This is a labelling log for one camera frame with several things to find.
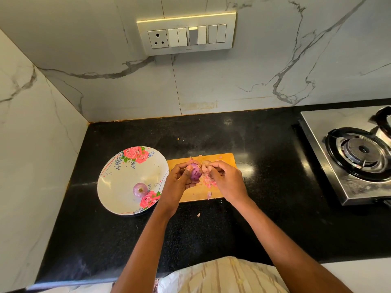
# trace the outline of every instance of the purple onion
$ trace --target purple onion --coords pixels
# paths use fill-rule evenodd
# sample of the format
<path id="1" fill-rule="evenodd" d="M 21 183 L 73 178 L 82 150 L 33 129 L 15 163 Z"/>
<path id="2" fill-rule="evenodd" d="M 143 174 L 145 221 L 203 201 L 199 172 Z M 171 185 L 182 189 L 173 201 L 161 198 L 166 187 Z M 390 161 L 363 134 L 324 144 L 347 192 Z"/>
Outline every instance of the purple onion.
<path id="1" fill-rule="evenodd" d="M 137 183 L 133 187 L 133 194 L 138 198 L 143 198 L 148 193 L 148 187 L 144 183 Z"/>
<path id="2" fill-rule="evenodd" d="M 196 181 L 201 177 L 202 171 L 201 171 L 200 166 L 195 162 L 192 163 L 191 166 L 193 167 L 193 171 L 192 171 L 192 175 L 190 176 L 190 180 Z"/>

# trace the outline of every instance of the person's left hand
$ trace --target person's left hand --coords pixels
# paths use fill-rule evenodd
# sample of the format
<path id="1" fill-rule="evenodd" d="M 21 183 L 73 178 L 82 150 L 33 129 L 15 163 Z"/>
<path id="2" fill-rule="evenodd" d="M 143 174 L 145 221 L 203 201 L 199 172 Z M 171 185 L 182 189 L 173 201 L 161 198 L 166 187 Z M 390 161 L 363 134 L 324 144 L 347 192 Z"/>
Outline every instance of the person's left hand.
<path id="1" fill-rule="evenodd" d="M 199 180 L 190 180 L 193 171 L 190 164 L 193 162 L 194 160 L 190 159 L 188 162 L 177 164 L 167 176 L 156 209 L 163 210 L 169 217 L 175 214 L 183 192 L 199 183 Z"/>

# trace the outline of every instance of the floral plate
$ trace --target floral plate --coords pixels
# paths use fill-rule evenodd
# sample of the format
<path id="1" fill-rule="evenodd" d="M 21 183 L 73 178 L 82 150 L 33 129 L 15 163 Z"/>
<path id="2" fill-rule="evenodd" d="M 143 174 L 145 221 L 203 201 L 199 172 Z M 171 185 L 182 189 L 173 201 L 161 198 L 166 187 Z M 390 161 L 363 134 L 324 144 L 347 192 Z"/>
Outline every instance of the floral plate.
<path id="1" fill-rule="evenodd" d="M 100 172 L 98 197 L 102 205 L 115 214 L 134 215 L 144 212 L 160 198 L 169 166 L 164 156 L 147 146 L 131 147 L 112 157 Z M 148 187 L 148 194 L 133 194 L 137 183 Z"/>

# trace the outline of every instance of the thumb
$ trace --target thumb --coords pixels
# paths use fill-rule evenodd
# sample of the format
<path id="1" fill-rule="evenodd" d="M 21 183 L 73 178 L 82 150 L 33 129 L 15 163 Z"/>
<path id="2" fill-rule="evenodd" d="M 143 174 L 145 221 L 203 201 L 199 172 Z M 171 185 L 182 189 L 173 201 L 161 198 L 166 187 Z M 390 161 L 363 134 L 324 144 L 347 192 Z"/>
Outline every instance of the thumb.
<path id="1" fill-rule="evenodd" d="M 179 182 L 181 182 L 183 185 L 186 184 L 186 182 L 190 179 L 190 176 L 192 175 L 193 167 L 191 165 L 188 165 L 185 171 L 183 172 L 182 176 L 178 179 Z"/>
<path id="2" fill-rule="evenodd" d="M 220 176 L 220 173 L 215 169 L 213 166 L 208 166 L 208 171 L 210 172 L 210 175 L 213 179 L 218 183 L 222 181 L 223 177 Z"/>

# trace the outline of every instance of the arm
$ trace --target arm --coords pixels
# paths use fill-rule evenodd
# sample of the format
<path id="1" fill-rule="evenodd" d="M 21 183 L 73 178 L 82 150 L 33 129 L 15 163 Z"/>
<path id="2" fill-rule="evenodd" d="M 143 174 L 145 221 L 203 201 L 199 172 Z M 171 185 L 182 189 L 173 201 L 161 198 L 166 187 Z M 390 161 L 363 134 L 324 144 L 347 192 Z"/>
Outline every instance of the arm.
<path id="1" fill-rule="evenodd" d="M 220 176 L 215 168 L 224 170 Z M 225 162 L 212 162 L 208 171 L 224 197 L 250 224 L 291 293 L 352 293 L 339 279 L 312 259 L 250 199 L 242 173 Z"/>
<path id="2" fill-rule="evenodd" d="M 190 181 L 194 162 L 177 164 L 168 175 L 161 198 L 111 293 L 151 293 L 169 219 L 175 214 L 183 191 L 199 181 Z"/>

